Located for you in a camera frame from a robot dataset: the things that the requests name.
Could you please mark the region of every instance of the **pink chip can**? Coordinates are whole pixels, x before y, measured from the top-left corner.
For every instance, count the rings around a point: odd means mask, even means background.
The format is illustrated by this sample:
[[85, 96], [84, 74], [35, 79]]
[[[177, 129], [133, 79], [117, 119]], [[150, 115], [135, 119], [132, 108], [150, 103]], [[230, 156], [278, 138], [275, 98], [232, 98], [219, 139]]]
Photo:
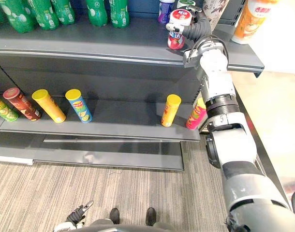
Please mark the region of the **pink chip can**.
[[190, 130], [196, 129], [199, 126], [199, 124], [201, 124], [204, 121], [206, 115], [207, 111], [204, 100], [202, 98], [199, 98], [197, 104], [192, 110], [190, 117], [186, 122], [186, 127]]

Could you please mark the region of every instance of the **foot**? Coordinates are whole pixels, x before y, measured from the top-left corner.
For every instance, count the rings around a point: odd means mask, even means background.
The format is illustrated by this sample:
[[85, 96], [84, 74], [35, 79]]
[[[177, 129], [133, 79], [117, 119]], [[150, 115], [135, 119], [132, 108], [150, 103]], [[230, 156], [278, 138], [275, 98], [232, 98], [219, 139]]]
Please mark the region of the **foot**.
[[113, 224], [119, 224], [119, 210], [114, 208], [110, 212], [110, 219], [113, 221]]
[[153, 226], [156, 222], [156, 211], [154, 208], [150, 207], [147, 209], [147, 216], [146, 216], [146, 225]]

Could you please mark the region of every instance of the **gray metal shelf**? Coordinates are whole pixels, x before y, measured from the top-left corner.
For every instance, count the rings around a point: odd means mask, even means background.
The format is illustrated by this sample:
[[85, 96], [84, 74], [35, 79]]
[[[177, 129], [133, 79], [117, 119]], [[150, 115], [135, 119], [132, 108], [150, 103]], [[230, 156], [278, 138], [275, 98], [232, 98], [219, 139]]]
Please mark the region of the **gray metal shelf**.
[[[227, 43], [230, 70], [261, 72], [264, 65], [250, 46], [230, 41], [233, 31], [228, 25], [218, 25], [214, 31]], [[155, 19], [132, 18], [127, 28], [115, 29], [112, 25], [95, 27], [81, 15], [75, 24], [55, 31], [37, 28], [19, 34], [4, 24], [0, 28], [0, 54], [182, 66], [182, 52], [168, 49], [167, 36], [165, 26]]]
[[45, 141], [48, 138], [65, 137], [69, 136], [0, 132], [0, 161], [26, 164], [40, 161], [184, 170], [180, 142], [154, 140], [154, 142], [50, 143]]
[[65, 98], [55, 99], [67, 116], [63, 123], [56, 124], [43, 113], [42, 118], [34, 122], [23, 116], [15, 122], [4, 121], [0, 131], [178, 141], [200, 139], [199, 131], [185, 127], [191, 104], [182, 104], [173, 125], [166, 128], [160, 124], [164, 103], [87, 100], [93, 120], [82, 123]]

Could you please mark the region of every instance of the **white robotic arm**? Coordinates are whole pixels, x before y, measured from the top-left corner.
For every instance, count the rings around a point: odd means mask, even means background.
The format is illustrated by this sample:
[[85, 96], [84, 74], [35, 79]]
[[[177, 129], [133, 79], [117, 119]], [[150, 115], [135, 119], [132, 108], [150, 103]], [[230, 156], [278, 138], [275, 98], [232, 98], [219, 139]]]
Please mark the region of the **white robotic arm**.
[[206, 149], [210, 163], [220, 168], [230, 232], [295, 232], [295, 214], [273, 182], [255, 166], [256, 144], [240, 112], [228, 53], [222, 40], [207, 33], [207, 18], [196, 7], [186, 7], [200, 22], [184, 27], [167, 24], [170, 31], [194, 40], [184, 53], [185, 67], [195, 67], [208, 115]]

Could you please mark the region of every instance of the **gray carpet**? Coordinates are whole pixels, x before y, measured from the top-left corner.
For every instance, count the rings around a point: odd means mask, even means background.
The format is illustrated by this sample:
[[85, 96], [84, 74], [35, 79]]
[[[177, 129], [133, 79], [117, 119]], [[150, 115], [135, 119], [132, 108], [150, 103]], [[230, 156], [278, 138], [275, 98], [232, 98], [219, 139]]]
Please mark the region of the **gray carpet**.
[[227, 231], [219, 170], [208, 163], [203, 142], [183, 143], [182, 150], [180, 173], [0, 163], [0, 232], [51, 232], [89, 200], [95, 203], [86, 225], [114, 207], [121, 224], [143, 225], [152, 206], [179, 232]]

